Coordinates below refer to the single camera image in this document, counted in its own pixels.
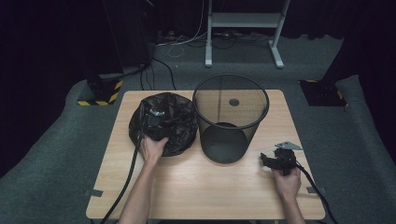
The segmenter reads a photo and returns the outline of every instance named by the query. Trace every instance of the forearm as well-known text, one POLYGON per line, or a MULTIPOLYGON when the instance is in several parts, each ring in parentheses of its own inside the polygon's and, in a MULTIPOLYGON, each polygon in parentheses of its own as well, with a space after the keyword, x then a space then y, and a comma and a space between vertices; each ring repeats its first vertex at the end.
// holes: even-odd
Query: forearm
POLYGON ((120 224, 146 224, 155 165, 144 164, 122 209, 120 224))
POLYGON ((296 199, 282 199, 286 220, 289 224, 305 224, 303 214, 296 199))

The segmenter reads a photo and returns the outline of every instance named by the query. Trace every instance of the human hand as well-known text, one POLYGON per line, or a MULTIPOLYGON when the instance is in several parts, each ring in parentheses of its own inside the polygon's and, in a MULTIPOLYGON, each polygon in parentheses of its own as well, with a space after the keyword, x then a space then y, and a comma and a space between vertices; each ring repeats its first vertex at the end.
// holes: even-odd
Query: human hand
POLYGON ((163 155, 163 148, 168 140, 169 138, 165 137, 157 142, 144 135, 140 144, 140 153, 143 155, 145 162, 156 164, 163 155))
POLYGON ((283 201, 295 200, 301 186, 301 170, 293 168, 287 176, 283 176, 278 170, 272 169, 272 172, 280 198, 283 201))

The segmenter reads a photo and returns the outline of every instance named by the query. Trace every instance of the mesh trash can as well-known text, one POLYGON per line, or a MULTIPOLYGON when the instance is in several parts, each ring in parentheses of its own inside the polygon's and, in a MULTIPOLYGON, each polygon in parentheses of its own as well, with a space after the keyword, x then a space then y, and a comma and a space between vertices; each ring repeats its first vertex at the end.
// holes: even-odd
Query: mesh trash can
POLYGON ((198 114, 202 149, 219 163, 232 163, 245 155, 269 109, 266 91, 237 75, 204 80, 195 89, 192 103, 198 114))

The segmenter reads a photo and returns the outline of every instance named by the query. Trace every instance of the crumpled black bag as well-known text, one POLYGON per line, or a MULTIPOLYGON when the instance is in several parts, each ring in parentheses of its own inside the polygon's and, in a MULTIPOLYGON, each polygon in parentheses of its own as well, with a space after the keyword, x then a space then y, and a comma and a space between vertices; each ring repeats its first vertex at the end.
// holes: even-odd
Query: crumpled black bag
POLYGON ((163 92, 143 99, 132 115, 129 136, 135 146, 150 109, 165 113, 163 122, 168 125, 169 141, 163 149, 163 156, 179 155, 192 145, 198 130, 192 101, 178 94, 163 92))

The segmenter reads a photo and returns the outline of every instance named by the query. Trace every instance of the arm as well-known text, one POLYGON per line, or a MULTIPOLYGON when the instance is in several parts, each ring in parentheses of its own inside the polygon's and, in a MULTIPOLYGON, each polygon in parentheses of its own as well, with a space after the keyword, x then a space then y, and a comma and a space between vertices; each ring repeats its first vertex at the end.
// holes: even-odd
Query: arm
POLYGON ((272 172, 275 177, 276 190, 285 209, 286 220, 289 224, 304 224, 305 220, 296 198, 301 186, 301 171, 294 168, 287 176, 283 176, 277 170, 272 170, 272 172))
POLYGON ((147 136, 142 139, 140 152, 145 163, 122 209, 120 224, 146 224, 149 216, 151 187, 155 168, 163 154, 163 147, 167 141, 168 138, 163 138, 161 141, 155 142, 147 136))

